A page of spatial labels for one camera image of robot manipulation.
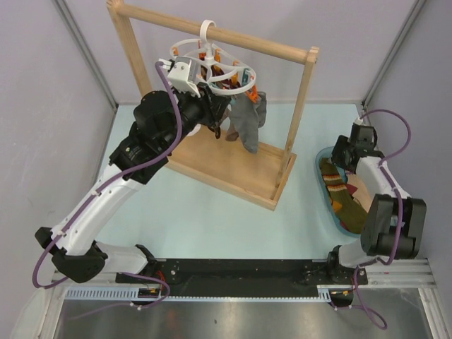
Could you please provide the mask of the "wooden drying rack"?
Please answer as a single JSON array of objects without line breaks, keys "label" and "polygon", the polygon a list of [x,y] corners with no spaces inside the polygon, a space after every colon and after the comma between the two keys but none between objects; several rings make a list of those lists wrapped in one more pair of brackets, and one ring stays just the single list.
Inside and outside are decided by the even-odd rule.
[{"label": "wooden drying rack", "polygon": [[224,138],[214,141],[208,135],[207,128],[202,128],[195,136],[182,141],[172,153],[168,164],[171,170],[274,210],[295,163],[296,156],[292,153],[292,147],[319,48],[312,47],[306,51],[218,28],[208,20],[197,23],[132,6],[124,1],[108,1],[107,8],[141,95],[149,93],[153,88],[131,25],[133,19],[194,35],[190,41],[200,46],[194,54],[206,53],[208,66],[213,66],[216,54],[227,56],[225,51],[215,46],[215,42],[224,42],[303,65],[302,81],[283,149],[259,143],[257,154],[252,155],[236,142],[228,142]]}]

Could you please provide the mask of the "white plastic clip hanger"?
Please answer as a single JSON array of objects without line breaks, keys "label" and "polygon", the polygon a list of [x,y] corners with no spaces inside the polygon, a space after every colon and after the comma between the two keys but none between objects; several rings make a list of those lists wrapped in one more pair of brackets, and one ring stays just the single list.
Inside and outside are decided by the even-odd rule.
[{"label": "white plastic clip hanger", "polygon": [[[201,24],[199,37],[177,42],[170,49],[174,61],[177,56],[190,57],[199,64],[197,87],[207,84],[216,95],[237,96],[245,94],[256,84],[256,72],[207,38],[209,28],[216,23],[205,20]],[[242,85],[242,72],[249,69],[250,78],[247,85]]]}]

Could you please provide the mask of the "olive orange striped sock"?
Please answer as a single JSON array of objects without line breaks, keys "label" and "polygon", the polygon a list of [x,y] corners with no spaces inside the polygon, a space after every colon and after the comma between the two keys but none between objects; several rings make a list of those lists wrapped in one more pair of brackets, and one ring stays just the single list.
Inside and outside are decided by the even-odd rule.
[{"label": "olive orange striped sock", "polygon": [[367,212],[353,200],[337,167],[328,158],[321,158],[319,169],[335,216],[347,231],[360,234]]}]

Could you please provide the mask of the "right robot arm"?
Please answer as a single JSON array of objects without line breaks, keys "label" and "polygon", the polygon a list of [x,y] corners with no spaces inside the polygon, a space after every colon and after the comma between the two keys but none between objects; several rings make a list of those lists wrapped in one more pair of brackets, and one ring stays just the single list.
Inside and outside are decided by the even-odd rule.
[{"label": "right robot arm", "polygon": [[357,119],[349,136],[338,137],[327,162],[357,175],[371,197],[359,239],[328,254],[326,276],[333,283],[343,283],[354,269],[376,262],[414,259],[420,250],[427,204],[401,188],[376,142],[375,128]]}]

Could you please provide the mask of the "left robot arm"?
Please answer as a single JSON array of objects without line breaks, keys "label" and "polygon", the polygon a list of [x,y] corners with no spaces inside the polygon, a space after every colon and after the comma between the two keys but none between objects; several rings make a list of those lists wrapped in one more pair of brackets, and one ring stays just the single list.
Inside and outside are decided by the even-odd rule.
[{"label": "left robot arm", "polygon": [[207,85],[199,90],[199,96],[175,89],[146,94],[133,111],[128,136],[84,200],[58,225],[36,231],[36,240],[65,278],[85,283],[100,273],[128,273],[146,283],[155,277],[155,258],[143,245],[112,246],[95,238],[119,207],[167,164],[196,125],[220,135],[230,99]]}]

